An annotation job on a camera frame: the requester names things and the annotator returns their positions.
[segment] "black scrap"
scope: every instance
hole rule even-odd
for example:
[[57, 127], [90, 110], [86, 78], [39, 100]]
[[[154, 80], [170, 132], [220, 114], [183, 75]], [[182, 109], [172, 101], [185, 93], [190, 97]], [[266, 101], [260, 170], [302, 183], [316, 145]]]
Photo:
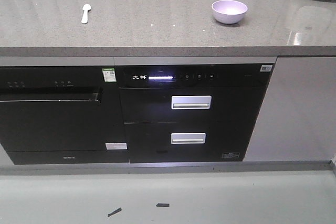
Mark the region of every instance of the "black scrap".
[[117, 210], [113, 211], [112, 213], [108, 214], [107, 216], [110, 217], [112, 215], [115, 215], [117, 212], [120, 212], [122, 209], [119, 207]]
[[169, 203], [157, 203], [157, 207], [169, 207]]

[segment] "silver handle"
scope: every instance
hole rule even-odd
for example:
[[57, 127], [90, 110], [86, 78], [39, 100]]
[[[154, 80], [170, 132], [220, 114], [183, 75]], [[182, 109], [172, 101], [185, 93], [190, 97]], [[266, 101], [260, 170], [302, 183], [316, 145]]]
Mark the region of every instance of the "silver handle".
[[170, 135], [171, 144], [204, 144], [205, 133], [172, 133]]
[[174, 95], [172, 110], [208, 110], [211, 107], [211, 95]]
[[208, 103], [175, 103], [173, 104], [174, 109], [208, 109]]

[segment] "dishwasher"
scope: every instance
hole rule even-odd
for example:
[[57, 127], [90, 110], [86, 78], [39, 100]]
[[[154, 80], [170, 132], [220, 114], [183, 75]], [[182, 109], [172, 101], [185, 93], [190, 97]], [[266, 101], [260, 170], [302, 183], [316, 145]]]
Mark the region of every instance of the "dishwasher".
[[14, 164], [129, 162], [111, 66], [1, 67], [0, 120]]
[[242, 161], [272, 64], [116, 66], [131, 163]]

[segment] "plastic spoon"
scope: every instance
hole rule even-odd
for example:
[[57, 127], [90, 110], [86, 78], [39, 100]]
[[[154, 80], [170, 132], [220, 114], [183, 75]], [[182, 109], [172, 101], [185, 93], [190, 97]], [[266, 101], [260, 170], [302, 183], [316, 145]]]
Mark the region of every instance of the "plastic spoon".
[[91, 5], [89, 4], [84, 4], [83, 6], [83, 18], [82, 18], [82, 23], [86, 24], [88, 22], [88, 12], [91, 10]]

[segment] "purple bowl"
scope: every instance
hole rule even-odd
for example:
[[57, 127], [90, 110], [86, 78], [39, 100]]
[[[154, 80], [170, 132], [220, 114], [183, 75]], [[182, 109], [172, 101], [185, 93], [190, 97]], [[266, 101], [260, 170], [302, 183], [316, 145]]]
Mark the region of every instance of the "purple bowl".
[[212, 4], [214, 18], [224, 24], [234, 24], [244, 18], [247, 6], [235, 0], [219, 0]]

